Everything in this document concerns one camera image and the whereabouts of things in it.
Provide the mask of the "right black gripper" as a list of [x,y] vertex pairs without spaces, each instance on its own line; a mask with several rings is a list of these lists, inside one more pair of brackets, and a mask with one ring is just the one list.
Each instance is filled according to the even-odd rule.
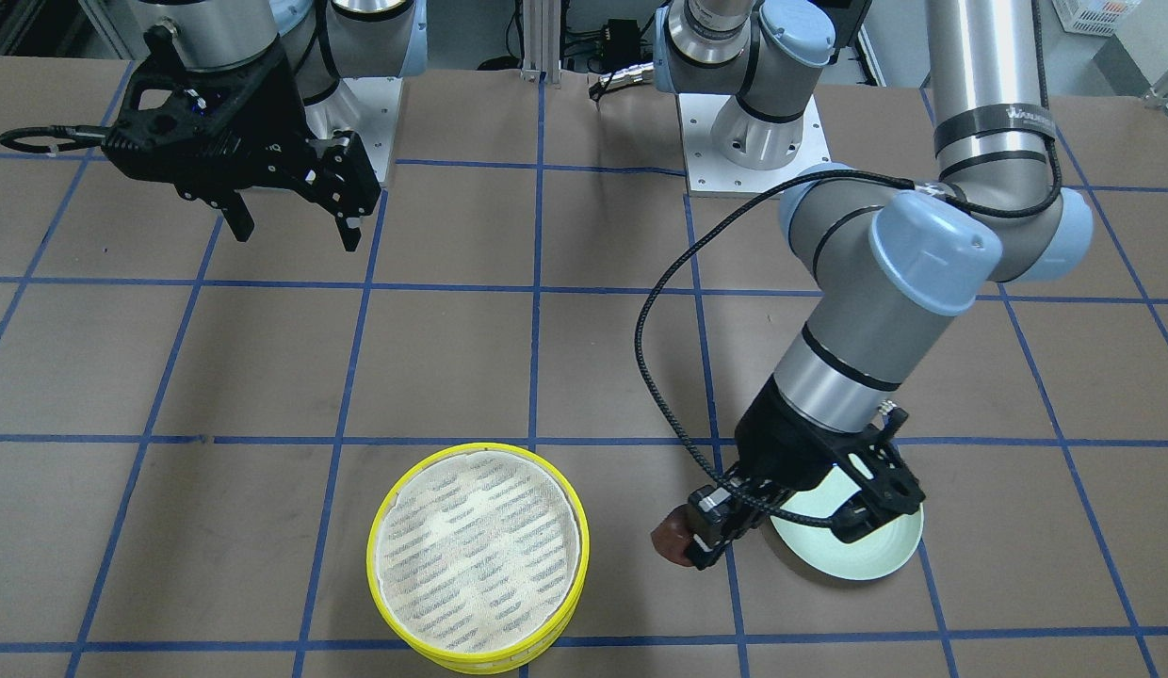
[[357,133],[317,137],[280,43],[241,65],[196,72],[175,46],[154,42],[135,68],[102,150],[131,179],[172,185],[180,198],[221,212],[238,243],[255,231],[241,196],[252,187],[291,191],[334,217],[355,252],[362,217],[381,186]]

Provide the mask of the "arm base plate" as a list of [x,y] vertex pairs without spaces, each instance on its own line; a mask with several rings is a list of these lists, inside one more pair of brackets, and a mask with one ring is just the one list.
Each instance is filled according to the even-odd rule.
[[814,96],[794,122],[762,122],[717,94],[677,94],[677,116],[691,198],[752,198],[834,166]]
[[382,188],[390,184],[404,85],[406,81],[399,77],[342,79],[333,94],[305,108],[317,137],[331,138],[335,130],[359,134]]

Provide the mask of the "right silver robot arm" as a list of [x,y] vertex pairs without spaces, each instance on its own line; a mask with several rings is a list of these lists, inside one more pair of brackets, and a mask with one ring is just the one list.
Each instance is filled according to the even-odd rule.
[[132,1],[146,57],[102,141],[124,177],[217,210],[244,243],[241,194],[288,191],[356,250],[390,168],[385,82],[424,72],[424,1]]

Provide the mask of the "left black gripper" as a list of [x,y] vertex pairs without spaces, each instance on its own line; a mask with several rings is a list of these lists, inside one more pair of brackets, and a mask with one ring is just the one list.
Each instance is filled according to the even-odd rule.
[[[766,518],[828,528],[842,544],[854,544],[899,516],[915,514],[927,494],[894,443],[908,416],[899,404],[887,404],[881,428],[867,424],[858,433],[834,433],[804,418],[774,382],[766,382],[736,428],[738,461],[725,473],[712,473],[712,484],[688,498],[695,532],[691,567],[716,566],[735,540]],[[833,466],[858,485],[834,514],[783,510],[791,496],[816,489]]]

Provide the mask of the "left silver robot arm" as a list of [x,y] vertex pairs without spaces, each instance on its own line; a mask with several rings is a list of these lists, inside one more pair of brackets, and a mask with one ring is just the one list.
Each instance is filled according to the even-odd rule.
[[704,570],[769,518],[855,544],[920,510],[894,444],[908,417],[895,392],[982,284],[1058,279],[1091,245],[1092,212],[1055,154],[1040,19],[1036,1],[929,1],[934,181],[819,164],[700,237],[707,245],[779,198],[783,235],[822,295],[738,421],[726,472],[679,424],[641,346],[651,305],[698,245],[656,282],[637,320],[637,365],[710,479],[656,525],[661,556]]

